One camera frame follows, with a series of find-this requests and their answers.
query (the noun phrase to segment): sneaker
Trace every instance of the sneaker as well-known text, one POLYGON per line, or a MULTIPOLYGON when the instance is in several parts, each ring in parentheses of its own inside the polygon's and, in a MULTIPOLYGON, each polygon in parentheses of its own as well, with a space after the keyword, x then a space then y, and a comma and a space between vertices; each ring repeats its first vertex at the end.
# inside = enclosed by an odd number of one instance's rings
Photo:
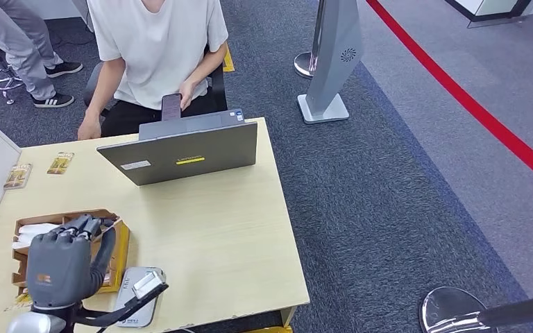
POLYGON ((51 99, 45 101, 39 101, 31 97, 33 105, 37 108, 61 108, 63 106, 71 105, 74 102, 74 97, 70 95, 63 95, 56 93, 51 99))
POLYGON ((46 74, 49 78, 56 78, 64 74, 76 73, 83 69, 83 64, 80 62, 63 62, 62 64, 56 65, 53 69, 44 67, 46 69, 46 74))

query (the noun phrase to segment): white t-shirt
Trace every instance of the white t-shirt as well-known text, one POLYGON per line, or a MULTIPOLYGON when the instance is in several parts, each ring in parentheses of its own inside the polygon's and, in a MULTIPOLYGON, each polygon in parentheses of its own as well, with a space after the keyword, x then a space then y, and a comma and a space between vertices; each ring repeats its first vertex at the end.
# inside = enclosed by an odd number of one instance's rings
MULTIPOLYGON (((203 59, 228 39, 219 0, 164 0, 157 13, 142 0, 88 0, 99 57, 123 58, 124 77, 115 98, 160 110, 203 59)), ((201 81, 193 99, 207 93, 201 81)))

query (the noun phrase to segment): cardboard box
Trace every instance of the cardboard box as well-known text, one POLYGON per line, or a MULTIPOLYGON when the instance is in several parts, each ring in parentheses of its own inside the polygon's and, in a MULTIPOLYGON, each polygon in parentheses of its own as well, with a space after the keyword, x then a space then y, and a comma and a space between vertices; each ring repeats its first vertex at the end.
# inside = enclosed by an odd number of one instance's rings
MULTIPOLYGON (((52 214, 46 216, 29 217, 26 219, 20 219, 15 222, 15 235, 19 236, 19 229, 23 225, 38 224, 38 223, 52 223, 52 224, 64 224, 80 215, 91 214, 94 217, 105 218, 118 218, 117 215, 107 210, 90 210, 83 212, 70 212, 61 214, 52 214)), ((97 293, 110 293, 116 292, 121 287, 121 279, 124 276, 126 269, 126 260, 128 259, 128 245, 130 241, 130 230, 124 222, 120 222, 115 226, 115 247, 113 248, 113 254, 109 261, 109 267, 107 273, 109 274, 109 281, 104 282, 103 286, 97 293)), ((95 241, 91 245, 91 257, 93 258, 99 251, 101 241, 95 241)), ((11 283, 19 287, 17 295, 23 293, 24 288, 27 287, 26 275, 27 275, 27 261, 28 261, 28 248, 20 248, 13 250, 13 259, 19 262, 19 269, 16 273, 11 275, 11 283)))

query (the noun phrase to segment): black pants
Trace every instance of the black pants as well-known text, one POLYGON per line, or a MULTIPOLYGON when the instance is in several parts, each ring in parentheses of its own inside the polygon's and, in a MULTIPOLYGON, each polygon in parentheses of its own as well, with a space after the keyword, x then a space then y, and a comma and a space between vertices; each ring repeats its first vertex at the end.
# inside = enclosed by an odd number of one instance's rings
MULTIPOLYGON (((190 117, 216 111, 217 106, 213 99, 211 88, 209 88, 205 96, 199 96, 191 101, 191 105, 180 116, 190 117)), ((101 124, 101 136, 113 137, 115 135, 138 133, 140 124, 160 120, 162 120, 162 112, 159 110, 118 101, 105 114, 105 120, 101 124)))

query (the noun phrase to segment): light wood table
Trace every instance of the light wood table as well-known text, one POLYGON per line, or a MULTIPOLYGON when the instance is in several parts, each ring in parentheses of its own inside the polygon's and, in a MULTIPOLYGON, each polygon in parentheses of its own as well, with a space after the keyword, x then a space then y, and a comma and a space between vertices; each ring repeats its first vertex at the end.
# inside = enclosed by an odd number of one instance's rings
MULTIPOLYGON (((0 206, 0 333, 15 315, 17 263, 11 241, 17 219, 106 208, 132 234, 128 266, 157 266, 170 287, 154 319, 138 332, 165 332, 281 310, 289 324, 296 306, 310 301, 264 119, 258 123, 254 166, 138 187, 96 152, 137 139, 126 135, 24 148, 32 163, 24 189, 7 191, 0 206), (74 152, 64 175, 46 170, 59 151, 74 152)), ((111 310, 115 293, 85 301, 111 310)), ((110 332, 130 329, 110 327, 110 332)), ((76 332, 94 332, 77 325, 76 332)))

